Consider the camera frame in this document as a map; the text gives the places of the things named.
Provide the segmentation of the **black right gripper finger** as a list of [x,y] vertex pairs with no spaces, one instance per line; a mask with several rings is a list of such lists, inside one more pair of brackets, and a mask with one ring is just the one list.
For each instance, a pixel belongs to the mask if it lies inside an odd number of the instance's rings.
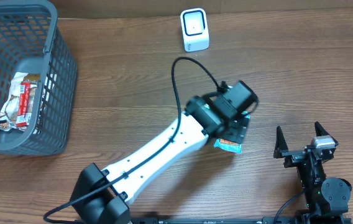
[[314,123],[314,128],[315,128],[315,131],[316,131],[316,136],[319,137],[319,136],[329,136],[334,142],[335,142],[335,145],[338,146],[339,145],[339,142],[334,138],[332,137],[322,126],[321,124],[319,123],[319,121],[316,121]]
[[288,146],[285,141],[283,131],[282,131],[281,127],[278,126],[274,153],[284,153],[284,152],[288,152]]

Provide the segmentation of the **teal wet wipes pack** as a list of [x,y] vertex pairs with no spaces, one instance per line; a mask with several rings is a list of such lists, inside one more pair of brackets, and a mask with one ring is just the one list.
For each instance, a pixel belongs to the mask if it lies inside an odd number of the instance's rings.
[[[228,87],[231,87],[231,86],[226,85],[225,82],[222,82],[221,86],[222,86],[223,93],[228,89]],[[216,112],[219,114],[219,116],[221,118],[220,112],[217,110],[217,108],[216,108]],[[216,142],[214,143],[214,147],[219,147],[222,150],[234,152],[234,153],[241,153],[242,152],[242,144],[234,144],[234,143],[231,143],[229,141],[224,141],[219,138],[217,138]]]

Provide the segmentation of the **red stick sachet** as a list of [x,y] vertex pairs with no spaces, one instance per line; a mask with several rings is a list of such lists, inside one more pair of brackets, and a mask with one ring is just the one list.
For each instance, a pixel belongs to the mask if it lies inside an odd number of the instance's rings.
[[16,127],[25,128],[30,124],[34,105],[37,82],[22,82],[19,95],[19,107],[16,118]]

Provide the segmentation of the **beige Pantree snack pouch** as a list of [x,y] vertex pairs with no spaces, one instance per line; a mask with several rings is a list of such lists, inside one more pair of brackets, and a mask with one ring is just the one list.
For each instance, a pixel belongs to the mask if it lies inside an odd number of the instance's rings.
[[17,129],[19,131],[25,131],[27,129],[28,126],[23,129],[16,127],[20,87],[22,82],[37,82],[38,84],[39,78],[39,73],[17,72],[14,75],[14,78],[11,80],[11,86],[9,87],[7,100],[0,110],[0,130],[10,131],[11,129]]

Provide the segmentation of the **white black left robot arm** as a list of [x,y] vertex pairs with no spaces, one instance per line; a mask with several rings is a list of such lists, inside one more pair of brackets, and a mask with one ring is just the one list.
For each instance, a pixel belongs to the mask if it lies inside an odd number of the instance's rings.
[[129,223],[130,205],[175,161],[220,138],[259,99],[244,82],[221,92],[194,96],[180,118],[126,158],[100,169],[84,168],[71,194],[81,223]]

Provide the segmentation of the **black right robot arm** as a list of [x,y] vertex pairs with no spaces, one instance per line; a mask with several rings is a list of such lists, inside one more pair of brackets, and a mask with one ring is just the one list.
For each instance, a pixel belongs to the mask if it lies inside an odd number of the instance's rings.
[[[323,164],[334,158],[339,145],[319,122],[314,123],[316,136],[302,151],[289,151],[281,127],[273,156],[284,159],[284,167],[295,167],[303,190],[285,202],[273,218],[273,223],[350,223],[343,214],[349,210],[348,202],[352,186],[342,178],[326,177]],[[301,196],[305,197],[307,209],[296,211],[293,217],[281,217],[282,211]]]

